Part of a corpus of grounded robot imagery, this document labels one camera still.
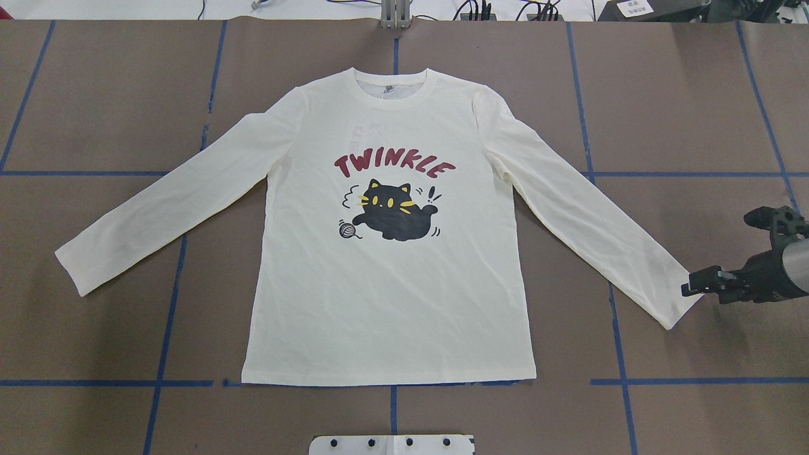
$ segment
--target long sleeve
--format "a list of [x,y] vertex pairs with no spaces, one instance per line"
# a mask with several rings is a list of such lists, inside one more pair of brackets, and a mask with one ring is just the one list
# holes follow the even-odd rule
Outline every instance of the long sleeve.
[[680,294],[688,271],[534,130],[515,119],[499,95],[483,90],[473,109],[489,161],[545,227],[663,327],[673,327],[699,299]]
[[56,251],[81,296],[216,214],[267,177],[306,112],[300,89],[248,114],[219,140]]

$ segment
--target black cat illustration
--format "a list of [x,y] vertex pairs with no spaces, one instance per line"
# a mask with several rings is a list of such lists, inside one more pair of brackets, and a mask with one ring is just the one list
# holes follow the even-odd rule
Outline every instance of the black cat illustration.
[[430,231],[430,216],[438,212],[436,206],[419,208],[410,198],[409,183],[390,186],[371,179],[359,198],[365,213],[355,216],[351,223],[354,226],[365,223],[388,240],[421,239]]

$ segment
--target crew neckline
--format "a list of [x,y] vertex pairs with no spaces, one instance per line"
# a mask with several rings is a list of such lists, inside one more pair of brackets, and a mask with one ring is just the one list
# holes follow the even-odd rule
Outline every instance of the crew neckline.
[[[347,86],[349,93],[361,103],[371,106],[372,108],[380,108],[384,110],[397,110],[410,108],[416,104],[421,103],[433,91],[435,85],[436,73],[435,71],[427,68],[420,73],[415,74],[370,74],[363,73],[356,68],[349,68],[344,72],[343,80]],[[364,91],[359,82],[369,83],[373,85],[416,85],[423,84],[418,91],[411,96],[399,99],[377,98],[370,93]]]

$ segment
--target metal cylinder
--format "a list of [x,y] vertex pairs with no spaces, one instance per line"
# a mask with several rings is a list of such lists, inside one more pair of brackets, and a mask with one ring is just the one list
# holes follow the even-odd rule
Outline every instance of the metal cylinder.
[[783,263],[784,271],[792,283],[809,292],[809,239],[787,245]]

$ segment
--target t-shirt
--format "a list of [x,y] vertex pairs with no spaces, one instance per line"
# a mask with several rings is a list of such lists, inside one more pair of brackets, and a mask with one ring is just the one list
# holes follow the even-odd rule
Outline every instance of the t-shirt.
[[296,87],[56,255],[84,296],[265,178],[245,383],[535,378],[512,188],[667,329],[698,298],[680,295],[688,271],[497,93],[429,69]]

